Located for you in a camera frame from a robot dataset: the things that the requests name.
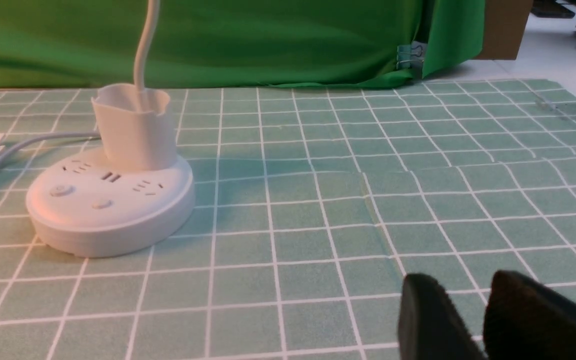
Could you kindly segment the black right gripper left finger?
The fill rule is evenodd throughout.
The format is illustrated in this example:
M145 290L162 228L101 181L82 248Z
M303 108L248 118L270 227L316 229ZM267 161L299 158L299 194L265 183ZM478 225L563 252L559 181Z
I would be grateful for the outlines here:
M408 273L397 325L402 360L485 360L446 289L432 276Z

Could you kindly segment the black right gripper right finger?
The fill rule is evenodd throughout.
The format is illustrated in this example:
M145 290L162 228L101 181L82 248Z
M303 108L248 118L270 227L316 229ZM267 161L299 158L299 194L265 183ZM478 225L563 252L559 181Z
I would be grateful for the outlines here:
M490 360L576 360L576 303L500 269L491 281L483 343Z

